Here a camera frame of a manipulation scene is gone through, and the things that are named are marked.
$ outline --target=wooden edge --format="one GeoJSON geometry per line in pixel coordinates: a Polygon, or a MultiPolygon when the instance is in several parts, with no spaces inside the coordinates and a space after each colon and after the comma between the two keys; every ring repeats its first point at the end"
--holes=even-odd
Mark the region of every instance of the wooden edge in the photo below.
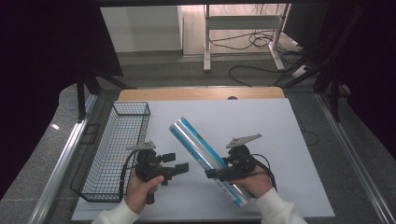
{"type": "Polygon", "coordinates": [[[209,87],[209,88],[163,88],[124,90],[119,101],[174,101],[174,100],[227,100],[285,98],[279,87],[209,87]]]}

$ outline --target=hand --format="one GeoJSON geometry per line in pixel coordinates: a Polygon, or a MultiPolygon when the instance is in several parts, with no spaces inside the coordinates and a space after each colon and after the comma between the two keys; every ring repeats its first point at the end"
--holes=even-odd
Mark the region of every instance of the hand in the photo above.
{"type": "Polygon", "coordinates": [[[256,166],[251,174],[252,176],[248,176],[243,179],[230,180],[228,183],[239,184],[254,194],[256,198],[260,198],[273,187],[270,177],[268,177],[260,166],[256,166]]]}
{"type": "Polygon", "coordinates": [[[157,176],[150,179],[149,182],[141,181],[133,172],[129,180],[129,186],[125,202],[128,207],[137,214],[140,214],[146,206],[146,197],[148,193],[154,193],[158,185],[163,182],[163,176],[157,176]]]}

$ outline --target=black wire basket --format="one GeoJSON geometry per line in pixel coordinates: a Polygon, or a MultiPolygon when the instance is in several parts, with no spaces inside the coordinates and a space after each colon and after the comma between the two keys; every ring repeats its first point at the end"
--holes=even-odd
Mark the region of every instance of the black wire basket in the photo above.
{"type": "Polygon", "coordinates": [[[115,102],[108,107],[107,119],[87,124],[78,144],[80,162],[71,189],[87,202],[119,202],[120,173],[131,153],[126,148],[144,143],[149,126],[147,102],[115,102]]]}

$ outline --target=blue cylinder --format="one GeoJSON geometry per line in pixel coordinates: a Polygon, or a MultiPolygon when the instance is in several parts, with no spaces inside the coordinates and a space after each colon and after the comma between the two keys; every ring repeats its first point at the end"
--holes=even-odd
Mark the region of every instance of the blue cylinder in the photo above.
{"type": "MultiPolygon", "coordinates": [[[[205,170],[221,170],[228,167],[219,154],[195,131],[186,119],[178,119],[169,127],[169,130],[205,170]]],[[[216,178],[214,180],[239,207],[244,206],[251,199],[250,195],[241,186],[230,185],[226,181],[221,182],[216,178]]]]}

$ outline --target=white table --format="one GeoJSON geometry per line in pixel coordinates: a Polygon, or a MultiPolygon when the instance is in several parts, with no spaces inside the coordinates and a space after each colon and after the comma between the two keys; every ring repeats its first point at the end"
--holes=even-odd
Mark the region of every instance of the white table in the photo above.
{"type": "MultiPolygon", "coordinates": [[[[146,141],[152,140],[158,154],[176,152],[169,166],[189,162],[188,173],[160,186],[155,204],[141,214],[142,221],[257,220],[254,202],[239,208],[168,131],[184,117],[220,156],[233,137],[260,133],[247,143],[252,153],[271,162],[280,196],[296,203],[304,217],[334,217],[318,172],[305,145],[288,99],[148,101],[151,110],[146,141]]],[[[73,220],[92,220],[116,203],[86,203],[80,199],[73,220]]]]}

